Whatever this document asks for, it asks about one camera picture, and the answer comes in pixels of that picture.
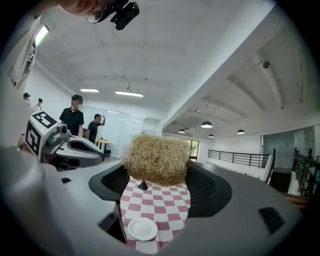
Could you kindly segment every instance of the ceiling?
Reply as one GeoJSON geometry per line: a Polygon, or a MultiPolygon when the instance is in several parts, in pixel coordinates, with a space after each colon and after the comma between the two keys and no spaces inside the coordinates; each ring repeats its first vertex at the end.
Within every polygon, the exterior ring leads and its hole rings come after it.
{"type": "Polygon", "coordinates": [[[316,67],[302,42],[292,27],[284,28],[236,72],[219,84],[212,84],[207,95],[163,132],[176,134],[179,129],[187,128],[194,130],[184,134],[190,137],[208,138],[209,134],[230,137],[245,128],[247,134],[257,134],[287,128],[281,115],[299,119],[299,115],[304,117],[319,109],[316,67]],[[263,68],[265,61],[270,63],[267,69],[263,68]],[[259,120],[267,125],[257,125],[259,120]],[[200,128],[204,121],[210,121],[213,128],[200,128]]]}
{"type": "MultiPolygon", "coordinates": [[[[107,21],[94,25],[59,8],[46,12],[41,24],[49,33],[38,47],[37,61],[85,100],[166,110],[177,81],[196,75],[196,70],[184,69],[187,58],[197,56],[197,46],[209,34],[221,35],[246,1],[136,2],[140,14],[122,31],[107,21]],[[197,34],[205,26],[210,33],[197,34]],[[128,85],[144,98],[115,95],[115,90],[124,91],[128,85]],[[100,93],[84,94],[80,88],[95,88],[100,93]]],[[[219,36],[211,38],[205,44],[208,49],[215,47],[219,36]]],[[[193,64],[201,61],[194,58],[193,64]]]]}

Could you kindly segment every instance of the glass wall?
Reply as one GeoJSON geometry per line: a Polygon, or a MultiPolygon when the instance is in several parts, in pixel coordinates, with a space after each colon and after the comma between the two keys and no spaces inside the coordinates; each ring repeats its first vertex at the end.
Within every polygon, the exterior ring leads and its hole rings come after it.
{"type": "Polygon", "coordinates": [[[263,136],[263,153],[275,152],[275,168],[291,169],[295,154],[295,139],[293,132],[278,133],[263,136]]]}
{"type": "Polygon", "coordinates": [[[93,107],[83,107],[83,128],[87,129],[91,121],[94,120],[95,114],[105,116],[105,125],[98,128],[97,139],[103,138],[112,142],[107,145],[114,157],[122,157],[125,147],[130,143],[133,136],[142,132],[145,118],[134,114],[109,111],[93,107]]]}

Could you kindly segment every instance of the glass partition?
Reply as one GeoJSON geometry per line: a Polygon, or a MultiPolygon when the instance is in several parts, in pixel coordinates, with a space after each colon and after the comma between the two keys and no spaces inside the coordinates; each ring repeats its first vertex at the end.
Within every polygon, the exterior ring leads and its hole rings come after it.
{"type": "Polygon", "coordinates": [[[145,118],[139,115],[110,111],[94,107],[84,106],[83,112],[84,125],[87,129],[91,121],[94,120],[95,114],[105,116],[105,125],[98,128],[97,139],[103,138],[112,144],[107,145],[111,150],[113,157],[122,157],[125,147],[130,143],[133,136],[142,132],[145,118]]]}

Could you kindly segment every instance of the checkered tablecloth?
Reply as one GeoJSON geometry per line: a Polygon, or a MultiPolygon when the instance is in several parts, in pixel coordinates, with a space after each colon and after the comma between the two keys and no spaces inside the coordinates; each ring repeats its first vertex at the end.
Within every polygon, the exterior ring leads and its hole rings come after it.
{"type": "Polygon", "coordinates": [[[127,245],[146,254],[155,254],[177,236],[187,223],[190,194],[185,184],[160,187],[149,182],[147,190],[140,190],[140,183],[130,179],[120,201],[127,245]],[[138,241],[129,234],[129,222],[140,217],[156,223],[158,234],[154,239],[138,241]]]}

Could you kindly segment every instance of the staircase railing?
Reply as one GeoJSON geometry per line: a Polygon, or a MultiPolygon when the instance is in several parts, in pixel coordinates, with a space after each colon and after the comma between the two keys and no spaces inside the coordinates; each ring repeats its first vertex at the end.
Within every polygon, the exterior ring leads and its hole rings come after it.
{"type": "Polygon", "coordinates": [[[304,155],[294,154],[294,171],[299,184],[298,192],[312,197],[320,186],[320,163],[304,155]]]}
{"type": "Polygon", "coordinates": [[[268,162],[269,154],[248,154],[209,149],[208,157],[241,165],[264,168],[268,162]]]}

